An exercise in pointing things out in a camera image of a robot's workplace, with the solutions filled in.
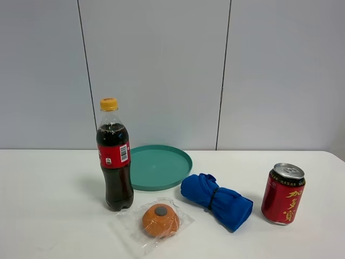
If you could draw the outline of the orange bun in clear wrapper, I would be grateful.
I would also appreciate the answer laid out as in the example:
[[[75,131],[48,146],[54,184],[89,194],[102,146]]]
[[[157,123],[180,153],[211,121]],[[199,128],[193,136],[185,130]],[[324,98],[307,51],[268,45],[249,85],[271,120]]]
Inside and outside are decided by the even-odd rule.
[[[194,221],[169,198],[117,212],[109,224],[115,236],[116,258],[143,258]]]

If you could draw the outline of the cola bottle with yellow cap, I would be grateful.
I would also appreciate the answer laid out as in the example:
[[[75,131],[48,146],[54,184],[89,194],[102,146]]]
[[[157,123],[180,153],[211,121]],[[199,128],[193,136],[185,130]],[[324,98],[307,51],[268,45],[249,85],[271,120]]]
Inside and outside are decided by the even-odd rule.
[[[134,200],[130,179],[129,134],[119,118],[116,99],[101,99],[100,109],[102,119],[96,133],[96,143],[105,178],[106,203],[112,211],[120,211],[130,208]]]

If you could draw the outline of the red herbal tea can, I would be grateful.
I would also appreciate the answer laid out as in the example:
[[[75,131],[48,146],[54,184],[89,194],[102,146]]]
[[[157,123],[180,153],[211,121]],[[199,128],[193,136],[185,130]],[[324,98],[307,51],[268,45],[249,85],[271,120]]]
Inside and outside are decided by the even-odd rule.
[[[290,163],[277,163],[270,170],[262,214],[271,222],[288,225],[295,219],[306,184],[304,171]]]

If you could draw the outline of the black elastic band on cloth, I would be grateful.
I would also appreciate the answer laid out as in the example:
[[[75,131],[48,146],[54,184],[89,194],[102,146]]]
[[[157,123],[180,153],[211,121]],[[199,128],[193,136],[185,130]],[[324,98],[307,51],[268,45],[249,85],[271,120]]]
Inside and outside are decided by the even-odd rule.
[[[213,190],[213,193],[212,193],[211,198],[210,198],[210,202],[209,202],[208,207],[207,207],[208,210],[212,210],[212,203],[213,203],[213,200],[214,200],[215,195],[216,195],[218,190],[219,190],[219,187],[217,187]]]

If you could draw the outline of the rolled blue cloth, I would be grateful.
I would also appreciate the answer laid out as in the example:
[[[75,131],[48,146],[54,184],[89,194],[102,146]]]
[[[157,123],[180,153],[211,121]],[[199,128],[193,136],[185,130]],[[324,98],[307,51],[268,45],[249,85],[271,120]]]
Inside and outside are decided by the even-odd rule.
[[[207,209],[211,195],[219,187],[212,203],[213,216],[225,228],[235,232],[251,215],[253,201],[234,190],[220,187],[211,174],[193,174],[181,183],[181,194],[191,202]]]

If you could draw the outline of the teal round plastic plate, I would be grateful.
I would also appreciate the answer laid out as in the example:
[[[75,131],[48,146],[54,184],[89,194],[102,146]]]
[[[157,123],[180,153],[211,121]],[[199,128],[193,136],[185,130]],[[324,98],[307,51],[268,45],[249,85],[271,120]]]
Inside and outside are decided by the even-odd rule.
[[[189,176],[193,161],[183,150],[166,145],[131,149],[130,177],[135,190],[155,192],[173,188]]]

